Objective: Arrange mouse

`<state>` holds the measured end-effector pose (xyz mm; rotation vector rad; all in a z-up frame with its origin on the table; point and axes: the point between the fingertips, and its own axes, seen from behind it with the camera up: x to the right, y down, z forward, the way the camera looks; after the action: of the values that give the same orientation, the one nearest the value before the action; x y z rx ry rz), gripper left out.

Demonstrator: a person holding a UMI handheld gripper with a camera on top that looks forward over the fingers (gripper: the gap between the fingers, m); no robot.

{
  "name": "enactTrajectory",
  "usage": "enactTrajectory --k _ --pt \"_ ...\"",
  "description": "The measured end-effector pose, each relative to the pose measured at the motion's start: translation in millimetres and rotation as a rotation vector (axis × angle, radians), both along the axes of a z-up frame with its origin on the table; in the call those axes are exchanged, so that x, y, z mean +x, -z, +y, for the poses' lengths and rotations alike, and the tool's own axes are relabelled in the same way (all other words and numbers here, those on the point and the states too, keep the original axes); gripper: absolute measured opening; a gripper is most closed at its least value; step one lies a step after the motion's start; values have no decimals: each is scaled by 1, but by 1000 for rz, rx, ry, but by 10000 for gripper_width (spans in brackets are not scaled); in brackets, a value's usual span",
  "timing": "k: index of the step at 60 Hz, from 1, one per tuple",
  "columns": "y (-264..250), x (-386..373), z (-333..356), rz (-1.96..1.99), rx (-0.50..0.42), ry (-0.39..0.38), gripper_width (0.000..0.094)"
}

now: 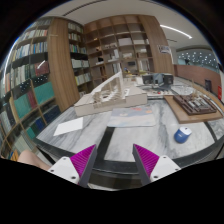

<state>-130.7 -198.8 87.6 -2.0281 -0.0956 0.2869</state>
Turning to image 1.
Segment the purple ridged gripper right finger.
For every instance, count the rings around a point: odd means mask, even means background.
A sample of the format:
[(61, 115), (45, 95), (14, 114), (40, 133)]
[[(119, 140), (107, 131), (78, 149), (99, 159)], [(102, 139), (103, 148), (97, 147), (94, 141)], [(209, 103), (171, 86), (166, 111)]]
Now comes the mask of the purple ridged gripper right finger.
[(132, 154), (143, 186), (180, 170), (180, 167), (168, 156), (158, 156), (137, 144), (133, 145)]

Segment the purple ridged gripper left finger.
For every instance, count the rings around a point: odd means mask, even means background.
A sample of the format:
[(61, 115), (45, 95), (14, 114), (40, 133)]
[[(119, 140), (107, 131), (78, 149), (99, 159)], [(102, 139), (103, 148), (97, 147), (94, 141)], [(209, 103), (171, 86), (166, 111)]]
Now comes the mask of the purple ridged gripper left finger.
[(96, 145), (89, 146), (72, 157), (63, 156), (49, 169), (49, 172), (86, 188), (96, 156)]

